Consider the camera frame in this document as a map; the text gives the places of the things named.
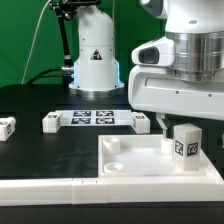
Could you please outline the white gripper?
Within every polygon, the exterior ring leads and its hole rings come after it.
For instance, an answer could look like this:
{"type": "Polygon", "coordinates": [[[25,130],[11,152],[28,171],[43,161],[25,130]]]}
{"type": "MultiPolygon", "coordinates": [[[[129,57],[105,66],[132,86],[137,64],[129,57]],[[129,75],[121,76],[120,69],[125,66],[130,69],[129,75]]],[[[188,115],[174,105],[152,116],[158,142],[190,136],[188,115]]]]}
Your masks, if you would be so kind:
{"type": "Polygon", "coordinates": [[[169,68],[135,66],[128,100],[136,110],[157,112],[164,138],[170,127],[166,114],[224,120],[224,82],[183,81],[169,68]]]}

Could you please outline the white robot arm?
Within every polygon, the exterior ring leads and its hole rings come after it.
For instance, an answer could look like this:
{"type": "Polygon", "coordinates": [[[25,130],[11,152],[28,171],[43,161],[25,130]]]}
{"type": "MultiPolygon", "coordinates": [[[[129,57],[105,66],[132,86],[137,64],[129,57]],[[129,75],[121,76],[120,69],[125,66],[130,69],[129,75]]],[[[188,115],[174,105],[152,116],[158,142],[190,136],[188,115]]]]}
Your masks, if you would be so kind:
{"type": "Polygon", "coordinates": [[[165,36],[132,51],[132,108],[224,121],[224,0],[139,0],[165,36]]]}

